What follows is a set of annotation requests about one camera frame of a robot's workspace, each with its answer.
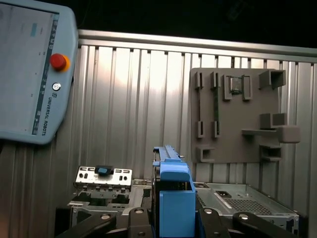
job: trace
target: gray bracket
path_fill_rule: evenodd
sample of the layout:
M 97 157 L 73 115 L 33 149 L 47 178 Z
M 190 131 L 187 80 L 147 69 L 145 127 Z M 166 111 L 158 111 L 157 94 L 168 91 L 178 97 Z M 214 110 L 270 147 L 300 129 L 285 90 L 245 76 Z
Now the gray bracket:
M 277 162 L 282 159 L 281 146 L 260 145 L 260 158 L 270 162 Z
M 214 148 L 208 145 L 196 147 L 196 163 L 214 162 L 214 158 L 212 157 L 213 150 Z
M 242 129 L 244 136 L 263 136 L 277 138 L 280 143 L 292 144 L 300 142 L 300 129 L 296 125 L 278 126 L 276 130 Z
M 287 114 L 260 114 L 260 129 L 273 129 L 287 124 Z
M 204 78 L 202 72 L 196 72 L 195 74 L 195 88 L 202 89 L 204 87 Z
M 242 91 L 243 91 L 243 100 L 248 101 L 252 99 L 252 78 L 251 76 L 243 75 L 242 76 Z
M 286 74 L 284 70 L 269 69 L 259 75 L 259 89 L 271 86 L 272 89 L 286 84 Z

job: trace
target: emergency stop button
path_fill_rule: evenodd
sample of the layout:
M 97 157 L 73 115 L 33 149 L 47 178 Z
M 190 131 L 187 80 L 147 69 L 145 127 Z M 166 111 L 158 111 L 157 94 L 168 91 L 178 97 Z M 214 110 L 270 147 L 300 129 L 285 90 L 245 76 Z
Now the emergency stop button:
M 62 71 L 67 66 L 67 60 L 61 54 L 53 54 L 50 58 L 50 63 L 56 71 Z

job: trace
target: slot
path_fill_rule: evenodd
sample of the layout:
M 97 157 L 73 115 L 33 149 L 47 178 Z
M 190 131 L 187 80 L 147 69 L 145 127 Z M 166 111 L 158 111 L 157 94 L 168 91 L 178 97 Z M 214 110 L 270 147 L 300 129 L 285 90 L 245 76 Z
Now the slot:
M 211 150 L 203 150 L 203 160 L 209 160 L 211 158 Z
M 200 84 L 200 88 L 203 87 L 203 73 L 199 73 L 199 84 Z
M 231 198 L 231 195 L 227 191 L 216 191 L 221 197 Z

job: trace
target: corrugated metal wall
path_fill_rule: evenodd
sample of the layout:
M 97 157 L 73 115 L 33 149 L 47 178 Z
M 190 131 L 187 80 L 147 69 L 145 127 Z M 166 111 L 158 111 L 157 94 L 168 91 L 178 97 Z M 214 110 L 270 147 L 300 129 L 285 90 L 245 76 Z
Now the corrugated metal wall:
M 155 37 L 151 44 L 126 39 L 80 40 L 68 110 L 51 144 L 5 144 L 1 237 L 53 236 L 54 208 L 72 197 L 79 165 L 108 164 L 150 179 L 152 149 L 164 144 L 185 156 L 196 181 L 249 183 L 317 222 L 315 58 L 173 46 Z M 285 145 L 279 163 L 192 164 L 188 86 L 193 67 L 286 70 L 279 103 L 289 124 L 301 127 L 301 143 Z M 317 236 L 316 227 L 310 234 Z

